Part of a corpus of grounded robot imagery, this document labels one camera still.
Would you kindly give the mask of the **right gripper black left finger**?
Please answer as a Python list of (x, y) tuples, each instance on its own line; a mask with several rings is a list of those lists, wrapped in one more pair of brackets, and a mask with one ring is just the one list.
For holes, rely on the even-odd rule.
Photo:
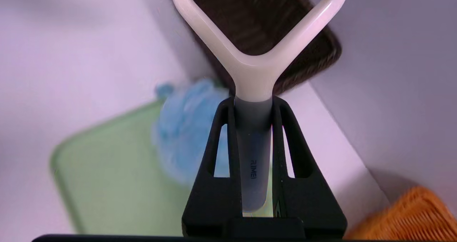
[[(242, 217), (242, 195), (235, 102), (230, 97), (217, 107), (199, 172), (182, 215), (184, 237), (222, 237), (233, 218)], [(215, 177), (221, 129), (227, 125), (229, 177)]]

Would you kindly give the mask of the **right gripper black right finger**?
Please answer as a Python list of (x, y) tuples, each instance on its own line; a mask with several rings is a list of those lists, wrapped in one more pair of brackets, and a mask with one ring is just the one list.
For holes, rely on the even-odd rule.
[(299, 219), (306, 239), (341, 239), (347, 219), (289, 104), (273, 97), (272, 200), (275, 218)]

